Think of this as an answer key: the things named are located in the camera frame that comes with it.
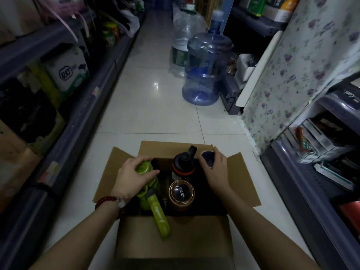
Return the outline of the person's right hand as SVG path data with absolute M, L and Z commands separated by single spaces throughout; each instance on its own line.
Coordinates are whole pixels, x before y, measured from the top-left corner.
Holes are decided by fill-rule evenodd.
M 213 192 L 221 198 L 223 195 L 230 193 L 231 188 L 228 180 L 227 157 L 222 154 L 216 146 L 214 146 L 215 160 L 212 168 L 212 175 L 207 180 Z M 199 162 L 205 161 L 202 156 L 199 156 Z

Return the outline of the person's left hand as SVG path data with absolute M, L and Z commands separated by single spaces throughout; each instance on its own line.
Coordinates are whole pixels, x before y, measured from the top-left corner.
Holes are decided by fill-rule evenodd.
M 149 182 L 142 182 L 136 169 L 144 161 L 151 161 L 153 157 L 137 156 L 127 159 L 118 170 L 115 184 L 110 192 L 111 196 L 123 198 L 127 203 L 138 194 L 139 191 Z

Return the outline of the dark blue bottle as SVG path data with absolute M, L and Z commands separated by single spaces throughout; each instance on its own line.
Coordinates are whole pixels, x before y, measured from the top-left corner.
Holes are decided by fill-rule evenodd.
M 208 167 L 212 169 L 215 161 L 215 152 L 206 150 L 202 151 L 200 155 L 204 158 Z

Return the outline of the green water bottle with strap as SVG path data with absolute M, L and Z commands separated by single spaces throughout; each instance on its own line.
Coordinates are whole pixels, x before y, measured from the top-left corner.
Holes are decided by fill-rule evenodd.
M 160 183 L 158 177 L 155 176 L 149 183 L 142 187 L 136 196 L 139 200 L 141 210 L 152 212 L 162 238 L 166 238 L 171 234 L 171 230 L 164 214 L 159 195 Z

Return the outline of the person's right forearm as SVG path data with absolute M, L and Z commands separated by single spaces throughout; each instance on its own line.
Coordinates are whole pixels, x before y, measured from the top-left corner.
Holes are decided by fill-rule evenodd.
M 212 187 L 261 270 L 321 270 L 294 241 L 229 186 Z

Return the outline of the brown cardboard box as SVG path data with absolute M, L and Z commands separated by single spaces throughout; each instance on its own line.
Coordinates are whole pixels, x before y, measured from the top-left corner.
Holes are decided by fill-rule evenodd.
M 197 147 L 196 169 L 190 183 L 195 190 L 191 208 L 176 212 L 167 204 L 172 163 L 176 155 Z M 114 258 L 119 259 L 204 259 L 231 258 L 233 244 L 227 212 L 211 191 L 198 156 L 202 151 L 212 151 L 212 145 L 177 142 L 142 141 L 138 155 L 154 157 L 151 164 L 160 170 L 159 198 L 169 223 L 171 234 L 162 238 L 151 211 L 140 209 L 134 197 L 120 218 Z

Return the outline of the blue water jug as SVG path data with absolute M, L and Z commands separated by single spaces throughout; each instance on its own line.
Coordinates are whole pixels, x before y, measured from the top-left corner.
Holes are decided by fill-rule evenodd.
M 223 20 L 223 11 L 214 10 L 209 30 L 189 39 L 186 77 L 214 82 L 225 78 L 234 45 L 229 37 L 220 33 Z
M 187 102 L 194 105 L 212 105 L 219 99 L 225 77 L 225 70 L 214 71 L 208 66 L 186 67 L 182 96 Z

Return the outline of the grey store shelf unit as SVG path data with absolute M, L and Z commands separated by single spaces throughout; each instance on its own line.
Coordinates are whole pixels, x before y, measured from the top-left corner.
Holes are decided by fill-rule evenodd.
M 27 65 L 41 61 L 60 44 L 79 46 L 90 72 L 90 78 L 63 100 L 58 112 L 65 126 L 57 138 L 52 143 L 45 140 L 33 144 L 25 142 L 41 161 L 0 214 L 0 270 L 25 270 L 34 262 L 91 130 L 134 42 L 125 32 L 129 29 L 128 19 L 121 15 L 119 8 L 111 8 L 101 1 L 83 10 L 83 15 L 90 32 L 88 38 L 79 18 L 65 19 L 78 36 L 78 42 L 60 21 L 56 21 L 0 47 L 0 85 L 15 78 L 33 91 L 42 89 Z M 106 21 L 118 26 L 120 40 L 113 48 L 107 48 L 101 37 L 101 23 Z

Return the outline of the white plastic box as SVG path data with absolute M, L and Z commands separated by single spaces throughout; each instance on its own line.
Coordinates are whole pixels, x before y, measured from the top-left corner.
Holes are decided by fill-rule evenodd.
M 240 54 L 236 62 L 235 78 L 241 83 L 245 83 L 250 78 L 254 68 L 258 63 L 258 58 L 254 54 Z

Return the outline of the row of small flat boxes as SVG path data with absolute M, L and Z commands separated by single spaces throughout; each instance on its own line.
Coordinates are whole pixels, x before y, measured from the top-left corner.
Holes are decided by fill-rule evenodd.
M 296 152 L 301 164 L 313 165 L 315 170 L 341 187 L 355 191 L 360 187 L 360 136 L 331 113 L 307 118 L 299 126 L 307 139 L 310 153 L 299 150 L 295 128 L 284 131 L 282 138 Z

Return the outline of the floral print cloth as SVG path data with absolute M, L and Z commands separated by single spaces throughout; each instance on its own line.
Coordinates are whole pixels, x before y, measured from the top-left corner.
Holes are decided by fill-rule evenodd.
M 360 63 L 360 0 L 299 0 L 241 115 L 255 153 Z

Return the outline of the dark grey shelf rack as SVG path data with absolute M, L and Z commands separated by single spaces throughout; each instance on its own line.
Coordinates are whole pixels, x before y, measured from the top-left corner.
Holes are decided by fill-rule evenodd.
M 284 31 L 287 23 L 275 22 L 264 16 L 255 17 L 247 12 L 250 0 L 225 0 L 222 5 L 224 19 L 220 33 L 229 37 L 234 45 L 233 53 L 228 64 L 228 74 L 225 87 L 220 91 L 225 111 L 229 115 L 243 113 L 244 108 L 236 106 L 236 101 L 243 90 L 245 83 L 235 78 L 236 62 L 240 54 L 254 54 L 258 61 L 266 50 L 277 31 Z

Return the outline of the white plastic bag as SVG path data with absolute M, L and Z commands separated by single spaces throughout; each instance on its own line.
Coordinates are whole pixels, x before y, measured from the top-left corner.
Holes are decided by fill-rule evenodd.
M 140 29 L 139 18 L 133 15 L 129 10 L 120 10 L 120 13 L 128 20 L 129 29 L 126 29 L 128 37 L 133 38 Z

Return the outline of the green package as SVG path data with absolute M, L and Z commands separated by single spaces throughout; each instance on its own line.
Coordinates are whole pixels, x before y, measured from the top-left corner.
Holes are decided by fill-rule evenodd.
M 250 0 L 247 12 L 255 17 L 261 17 L 267 0 Z

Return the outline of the pink ribbons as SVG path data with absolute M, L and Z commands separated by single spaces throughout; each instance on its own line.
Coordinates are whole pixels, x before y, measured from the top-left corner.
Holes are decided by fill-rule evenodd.
M 81 14 L 81 11 L 88 8 L 85 0 L 47 0 L 47 4 L 48 10 L 51 12 L 51 14 L 64 24 L 76 42 L 79 40 L 73 30 L 64 21 L 65 18 L 71 17 L 72 19 L 77 19 L 79 17 L 84 23 L 86 37 L 88 38 L 90 36 L 86 20 Z

